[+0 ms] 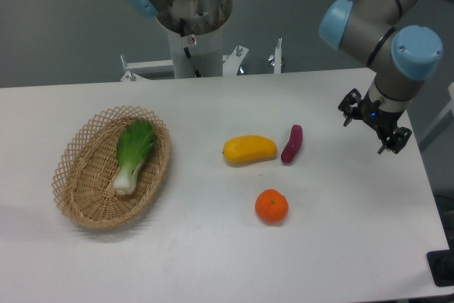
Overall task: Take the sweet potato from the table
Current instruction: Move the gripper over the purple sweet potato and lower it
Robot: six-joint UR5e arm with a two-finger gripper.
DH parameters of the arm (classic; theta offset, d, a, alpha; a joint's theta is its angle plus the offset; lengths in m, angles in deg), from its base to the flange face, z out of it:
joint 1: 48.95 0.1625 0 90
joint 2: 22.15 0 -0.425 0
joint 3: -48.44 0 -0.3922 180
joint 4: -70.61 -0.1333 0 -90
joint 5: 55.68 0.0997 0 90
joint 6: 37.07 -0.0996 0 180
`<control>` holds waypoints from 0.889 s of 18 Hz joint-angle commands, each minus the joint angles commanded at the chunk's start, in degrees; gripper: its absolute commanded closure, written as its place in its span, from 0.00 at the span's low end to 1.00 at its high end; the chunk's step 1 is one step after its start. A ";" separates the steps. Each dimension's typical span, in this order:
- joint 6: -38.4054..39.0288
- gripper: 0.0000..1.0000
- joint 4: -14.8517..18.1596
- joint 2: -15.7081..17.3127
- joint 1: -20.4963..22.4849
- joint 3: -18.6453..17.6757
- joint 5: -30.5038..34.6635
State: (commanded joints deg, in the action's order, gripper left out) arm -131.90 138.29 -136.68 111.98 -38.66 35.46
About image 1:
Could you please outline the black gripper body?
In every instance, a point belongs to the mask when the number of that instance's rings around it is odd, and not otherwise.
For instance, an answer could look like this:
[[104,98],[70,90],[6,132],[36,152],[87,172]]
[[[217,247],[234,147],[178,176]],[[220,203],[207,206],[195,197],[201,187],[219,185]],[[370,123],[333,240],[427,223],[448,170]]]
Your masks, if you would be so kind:
[[358,108],[361,119],[380,140],[404,140],[404,127],[398,126],[404,104],[389,100],[376,90],[368,90]]

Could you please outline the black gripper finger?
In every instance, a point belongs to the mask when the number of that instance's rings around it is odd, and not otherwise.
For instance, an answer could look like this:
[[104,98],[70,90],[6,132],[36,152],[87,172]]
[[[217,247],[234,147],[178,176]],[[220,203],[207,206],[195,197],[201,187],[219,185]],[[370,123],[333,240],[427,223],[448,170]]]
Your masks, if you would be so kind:
[[412,135],[412,130],[406,127],[395,127],[390,131],[380,128],[377,131],[377,137],[382,142],[382,146],[377,151],[382,154],[385,150],[398,154],[407,144]]
[[342,112],[344,117],[344,126],[348,126],[351,121],[362,120],[361,103],[362,97],[357,89],[352,89],[345,95],[338,105],[338,110]]

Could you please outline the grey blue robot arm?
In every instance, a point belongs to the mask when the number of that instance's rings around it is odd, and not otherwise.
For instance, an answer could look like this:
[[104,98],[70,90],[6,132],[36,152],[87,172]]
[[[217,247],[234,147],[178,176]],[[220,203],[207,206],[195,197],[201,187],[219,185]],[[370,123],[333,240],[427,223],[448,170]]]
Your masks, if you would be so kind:
[[[127,0],[143,17],[156,18],[167,31],[175,77],[234,76],[245,55],[221,51],[222,26],[231,0]],[[350,91],[339,105],[346,121],[373,129],[382,148],[400,152],[411,131],[398,126],[424,82],[436,71],[443,44],[431,29],[396,23],[418,0],[337,0],[327,10],[319,35],[375,73],[367,93]]]

